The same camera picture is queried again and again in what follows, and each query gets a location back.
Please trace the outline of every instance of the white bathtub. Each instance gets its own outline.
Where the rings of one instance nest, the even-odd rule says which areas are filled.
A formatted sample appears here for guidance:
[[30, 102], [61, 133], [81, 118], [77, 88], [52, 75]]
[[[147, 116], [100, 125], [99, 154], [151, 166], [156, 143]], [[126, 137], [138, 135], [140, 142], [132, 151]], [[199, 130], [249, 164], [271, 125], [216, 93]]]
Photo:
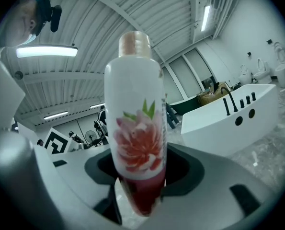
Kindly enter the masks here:
[[[256, 101], [252, 100], [252, 92], [255, 92]], [[276, 126], [278, 92], [275, 85], [247, 84], [231, 94], [238, 112], [234, 112], [232, 101], [226, 95], [229, 116], [223, 98], [184, 114], [182, 137], [186, 146], [227, 156], [259, 140]], [[247, 95], [250, 96], [251, 104], [247, 104]], [[240, 99], [244, 101], [244, 108], [240, 108]], [[255, 115], [249, 118], [252, 109]], [[237, 126], [235, 121], [240, 116], [242, 123]]]

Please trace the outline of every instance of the bottle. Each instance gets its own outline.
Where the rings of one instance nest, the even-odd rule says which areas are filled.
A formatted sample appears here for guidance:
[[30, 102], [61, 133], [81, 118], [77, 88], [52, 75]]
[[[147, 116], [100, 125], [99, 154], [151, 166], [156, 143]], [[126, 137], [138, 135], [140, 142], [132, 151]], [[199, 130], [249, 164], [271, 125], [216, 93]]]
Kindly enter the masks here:
[[119, 180], [135, 212], [148, 216], [165, 183], [167, 118], [163, 71], [146, 34], [121, 36], [119, 58], [105, 69], [104, 96]]

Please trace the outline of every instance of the fluorescent light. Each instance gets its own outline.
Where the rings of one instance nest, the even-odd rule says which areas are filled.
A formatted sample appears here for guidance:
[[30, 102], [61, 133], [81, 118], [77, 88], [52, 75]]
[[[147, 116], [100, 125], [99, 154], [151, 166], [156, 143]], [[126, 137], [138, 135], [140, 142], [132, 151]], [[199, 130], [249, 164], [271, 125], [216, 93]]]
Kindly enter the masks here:
[[61, 116], [61, 115], [67, 114], [67, 113], [68, 112], [57, 113], [57, 114], [54, 114], [54, 115], [51, 115], [51, 116], [44, 117], [44, 119], [47, 120], [47, 119], [50, 119], [50, 118], [53, 118], [53, 117], [58, 117], [58, 116]]
[[92, 105], [90, 108], [96, 108], [96, 107], [100, 107], [100, 106], [103, 106], [103, 105], [105, 105], [105, 103], [98, 104], [98, 105]]
[[210, 6], [206, 6], [206, 7], [205, 7], [205, 11], [204, 11], [204, 18], [203, 18], [203, 23], [202, 23], [201, 32], [204, 31], [205, 28], [206, 28], [206, 23], [207, 23], [209, 11], [210, 11]]
[[17, 57], [31, 57], [31, 56], [76, 56], [77, 48], [67, 46], [30, 46], [20, 47], [17, 49]]

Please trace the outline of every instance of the brown box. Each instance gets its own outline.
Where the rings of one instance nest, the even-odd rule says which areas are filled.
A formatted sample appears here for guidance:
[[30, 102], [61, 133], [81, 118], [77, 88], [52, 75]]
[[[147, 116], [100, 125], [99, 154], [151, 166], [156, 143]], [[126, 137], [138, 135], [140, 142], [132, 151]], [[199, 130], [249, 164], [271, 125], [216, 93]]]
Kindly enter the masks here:
[[217, 91], [213, 94], [213, 95], [210, 95], [209, 93], [210, 92], [214, 92], [214, 87], [210, 87], [210, 92], [202, 92], [200, 94], [197, 95], [198, 97], [198, 100], [199, 100], [199, 103], [201, 105], [206, 105], [208, 103], [211, 103], [219, 98], [221, 98], [222, 96], [225, 96], [227, 95], [228, 93], [226, 91], [223, 91], [223, 94], [221, 94], [221, 87], [227, 87], [227, 85], [225, 84], [225, 82], [221, 82], [219, 83], [219, 87], [217, 89]]

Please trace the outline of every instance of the black trousers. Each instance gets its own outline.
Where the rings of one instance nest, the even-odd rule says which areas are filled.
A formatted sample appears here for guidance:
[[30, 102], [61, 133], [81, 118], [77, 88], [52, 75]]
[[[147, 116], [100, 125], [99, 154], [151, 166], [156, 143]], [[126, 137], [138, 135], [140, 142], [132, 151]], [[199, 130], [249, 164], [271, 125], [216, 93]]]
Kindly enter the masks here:
[[171, 107], [170, 107], [170, 105], [168, 104], [168, 103], [166, 103], [166, 109], [167, 109], [167, 112], [168, 112], [168, 114], [167, 114], [167, 121], [168, 121], [168, 124], [170, 125], [170, 127], [172, 128], [172, 129], [174, 129], [175, 128], [175, 125], [173, 124], [173, 122], [172, 122], [172, 120], [171, 120], [171, 118], [174, 120], [174, 122], [176, 123], [176, 124], [178, 124], [179, 123], [179, 120], [177, 119], [177, 117], [175, 116], [175, 114], [173, 113], [173, 111], [172, 111], [172, 109], [171, 109]]

